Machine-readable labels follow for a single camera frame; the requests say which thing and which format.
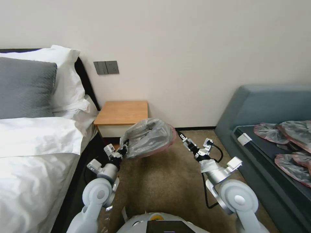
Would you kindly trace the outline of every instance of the plastic bag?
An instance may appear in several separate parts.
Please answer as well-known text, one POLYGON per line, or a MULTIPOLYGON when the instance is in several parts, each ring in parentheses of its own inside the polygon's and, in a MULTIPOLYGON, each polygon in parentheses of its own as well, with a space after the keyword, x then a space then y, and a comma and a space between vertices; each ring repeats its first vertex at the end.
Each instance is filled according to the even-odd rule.
POLYGON ((285 121, 278 129, 293 143, 311 153, 311 121, 285 121))
POLYGON ((129 140, 126 159, 146 157, 161 152, 173 144, 175 129, 162 120, 147 118, 131 126, 120 138, 120 146, 129 140))
POLYGON ((277 124, 260 123, 254 126, 254 133, 270 142, 287 144, 289 140, 277 128, 277 124))
POLYGON ((100 213, 100 224, 99 224, 99 228, 101 229, 100 231, 98 231, 99 233, 108 233, 108 226, 109 226, 109 221, 110 221, 110 215, 112 213, 112 207, 113 206, 109 206, 106 209, 102 208, 102 211, 100 213))
POLYGON ((278 154, 274 162, 287 175, 311 188, 310 159, 311 157, 306 153, 297 152, 295 154, 278 154))

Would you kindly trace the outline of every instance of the wall switch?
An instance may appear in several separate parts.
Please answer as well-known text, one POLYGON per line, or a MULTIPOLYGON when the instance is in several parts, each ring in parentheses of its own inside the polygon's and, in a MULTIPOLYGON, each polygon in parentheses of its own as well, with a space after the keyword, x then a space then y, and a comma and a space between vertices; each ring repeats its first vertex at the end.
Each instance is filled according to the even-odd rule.
POLYGON ((108 74, 117 74, 119 73, 117 61, 105 61, 108 74))
POLYGON ((95 61, 94 66, 98 75, 119 73, 117 61, 95 61))
POLYGON ((108 74, 107 67, 104 61, 95 61, 94 66, 98 75, 108 74))

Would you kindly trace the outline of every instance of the black headboard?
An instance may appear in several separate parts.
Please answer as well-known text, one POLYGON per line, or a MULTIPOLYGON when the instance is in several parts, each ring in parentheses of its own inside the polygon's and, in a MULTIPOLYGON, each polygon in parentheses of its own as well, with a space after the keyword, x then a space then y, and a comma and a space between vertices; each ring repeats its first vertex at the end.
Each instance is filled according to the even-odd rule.
MULTIPOLYGON (((29 52, 29 51, 35 51, 38 49, 0 49, 0 53, 8 53, 8 52, 29 52)), ((80 58, 75 62, 75 70, 77 71, 77 74, 80 76, 82 85, 85 90, 85 94, 89 95, 91 99, 93 100, 97 110, 100 110, 97 99, 95 97, 90 79, 88 78, 88 75, 86 73, 86 70, 84 68, 84 65, 80 58)))

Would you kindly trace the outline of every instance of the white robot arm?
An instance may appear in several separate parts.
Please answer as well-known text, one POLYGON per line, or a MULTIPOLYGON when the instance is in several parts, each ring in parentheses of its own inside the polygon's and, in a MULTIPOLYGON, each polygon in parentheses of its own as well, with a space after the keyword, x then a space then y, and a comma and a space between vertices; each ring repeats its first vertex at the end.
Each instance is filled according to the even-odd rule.
POLYGON ((82 200, 84 207, 70 223, 67 233, 97 233, 99 216, 102 207, 108 208, 112 205, 115 191, 119 185, 117 172, 120 169, 122 156, 126 154, 128 141, 115 151, 112 144, 107 145, 104 150, 109 156, 110 162, 103 168, 101 163, 93 159, 87 168, 96 173, 97 179, 92 180, 85 187, 82 200))
POLYGON ((238 157, 234 157, 226 168, 221 167, 218 162, 209 157, 213 141, 206 139, 203 149, 181 132, 178 132, 184 146, 194 154, 194 158, 201 165, 201 173, 207 175, 206 187, 217 200, 218 204, 228 214, 236 213, 236 230, 238 233, 269 233, 269 231, 258 221, 255 213, 258 209, 258 199, 254 191, 245 183, 227 178, 242 165, 238 157), (220 184, 217 192, 215 186, 220 184))

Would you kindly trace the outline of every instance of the white pillow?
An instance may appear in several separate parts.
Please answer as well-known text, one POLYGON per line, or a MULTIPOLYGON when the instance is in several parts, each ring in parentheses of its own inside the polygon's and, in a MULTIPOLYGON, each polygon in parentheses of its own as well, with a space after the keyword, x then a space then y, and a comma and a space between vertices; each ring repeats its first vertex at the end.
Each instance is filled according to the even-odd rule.
POLYGON ((79 54, 79 50, 52 45, 51 48, 30 52, 0 53, 0 57, 56 63, 57 74, 51 100, 52 112, 76 109, 87 111, 89 102, 84 99, 85 91, 74 66, 79 54))
POLYGON ((81 154, 86 135, 78 122, 63 117, 0 120, 0 158, 55 153, 81 154))

